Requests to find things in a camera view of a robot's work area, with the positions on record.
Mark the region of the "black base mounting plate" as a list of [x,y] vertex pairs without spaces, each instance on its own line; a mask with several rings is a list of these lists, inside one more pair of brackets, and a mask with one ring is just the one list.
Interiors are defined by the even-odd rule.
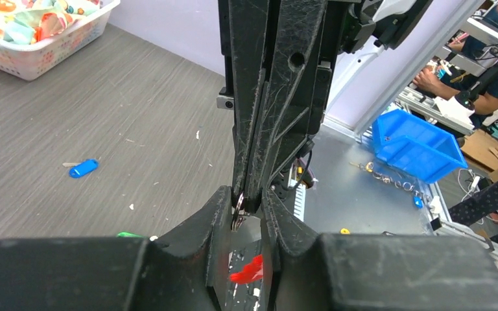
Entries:
[[[286,198],[287,209],[297,219],[304,221],[306,190],[314,185],[314,175],[312,172],[303,173],[302,170],[299,168],[297,173],[282,174],[274,185],[278,195]],[[243,249],[238,247],[230,253],[229,273],[241,271],[246,264],[249,264],[255,256],[260,254],[260,240],[254,240]],[[235,284],[230,281],[225,309],[231,311],[259,310],[261,289],[262,280],[249,284]]]

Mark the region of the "blue plastic bin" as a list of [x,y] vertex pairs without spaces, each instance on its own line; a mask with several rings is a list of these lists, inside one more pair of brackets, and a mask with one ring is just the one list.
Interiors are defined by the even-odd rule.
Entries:
[[376,118],[372,146],[376,158],[428,184],[468,168],[451,133],[400,109]]

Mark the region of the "small blue tag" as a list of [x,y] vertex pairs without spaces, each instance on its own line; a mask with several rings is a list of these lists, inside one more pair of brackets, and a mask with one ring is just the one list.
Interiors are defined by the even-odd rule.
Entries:
[[414,196],[413,197],[413,202],[414,202],[414,205],[418,208],[418,209],[422,209],[423,208],[423,200],[418,197],[418,196]]

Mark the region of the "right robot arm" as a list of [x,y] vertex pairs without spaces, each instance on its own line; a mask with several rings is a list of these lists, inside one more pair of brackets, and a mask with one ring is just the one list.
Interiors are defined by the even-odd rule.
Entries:
[[234,112],[231,186],[236,211],[254,214],[263,191],[319,128],[338,55],[367,41],[395,49],[429,1],[219,1],[226,85]]

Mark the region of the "colourful patterned cloth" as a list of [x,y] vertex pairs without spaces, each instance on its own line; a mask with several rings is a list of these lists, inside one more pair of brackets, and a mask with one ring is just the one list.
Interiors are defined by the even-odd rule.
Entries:
[[31,45],[62,33],[100,8],[100,1],[0,0],[0,39]]

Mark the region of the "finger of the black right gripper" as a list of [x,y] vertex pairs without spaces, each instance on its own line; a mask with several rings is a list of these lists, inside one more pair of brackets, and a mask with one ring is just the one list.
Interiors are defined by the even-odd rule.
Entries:
[[260,204],[281,146],[265,129],[264,105],[271,73],[280,1],[219,1],[225,90],[234,113],[232,198]]
[[[322,38],[333,32],[327,24],[327,1],[280,1],[271,73],[264,105],[263,124],[280,142],[273,179],[308,141],[309,127],[318,126],[320,116],[314,106],[323,100],[315,97],[319,85],[318,64],[331,54],[322,52]],[[254,214],[260,204],[245,204]]]

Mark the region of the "green key tag key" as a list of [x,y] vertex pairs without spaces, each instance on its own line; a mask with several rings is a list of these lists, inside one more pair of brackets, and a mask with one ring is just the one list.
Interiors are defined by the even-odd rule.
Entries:
[[158,236],[156,236],[156,235],[143,236],[143,235],[138,235],[138,234],[134,234],[134,233],[126,232],[126,231],[122,231],[120,233],[117,233],[116,237],[124,237],[124,238],[146,238],[146,239],[148,239],[150,241],[155,241],[155,240],[158,239]]

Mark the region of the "blue key tag key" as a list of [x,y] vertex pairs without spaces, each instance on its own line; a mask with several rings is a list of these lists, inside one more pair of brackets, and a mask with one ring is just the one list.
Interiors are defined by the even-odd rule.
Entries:
[[62,166],[69,169],[71,178],[81,178],[98,169],[99,162],[96,159],[87,159],[81,163],[62,163]]

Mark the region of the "white plastic basket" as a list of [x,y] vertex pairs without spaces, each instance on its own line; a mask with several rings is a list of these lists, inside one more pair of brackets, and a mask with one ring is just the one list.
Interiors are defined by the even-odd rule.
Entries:
[[101,1],[102,7],[61,34],[33,45],[16,45],[0,40],[0,70],[33,81],[99,38],[120,0]]

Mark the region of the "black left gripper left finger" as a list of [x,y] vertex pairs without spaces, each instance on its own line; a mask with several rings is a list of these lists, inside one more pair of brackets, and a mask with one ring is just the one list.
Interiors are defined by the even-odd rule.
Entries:
[[0,240],[0,310],[221,310],[231,190],[149,238]]

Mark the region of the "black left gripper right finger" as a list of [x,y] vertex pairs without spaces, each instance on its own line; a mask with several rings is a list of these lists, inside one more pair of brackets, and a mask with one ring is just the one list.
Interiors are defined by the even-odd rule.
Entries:
[[498,310],[498,269],[453,236],[316,233],[263,193],[266,310]]

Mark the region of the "red key tag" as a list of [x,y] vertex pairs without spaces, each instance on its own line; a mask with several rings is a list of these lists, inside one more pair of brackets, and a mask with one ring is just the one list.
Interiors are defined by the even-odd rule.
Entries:
[[263,256],[255,256],[241,271],[230,275],[230,281],[235,284],[249,284],[263,278]]

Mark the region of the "cardboard box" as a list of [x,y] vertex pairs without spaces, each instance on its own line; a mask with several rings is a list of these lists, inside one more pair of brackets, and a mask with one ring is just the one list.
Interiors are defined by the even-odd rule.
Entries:
[[467,160],[483,171],[493,181],[498,181],[498,141],[482,130],[465,136],[461,151]]

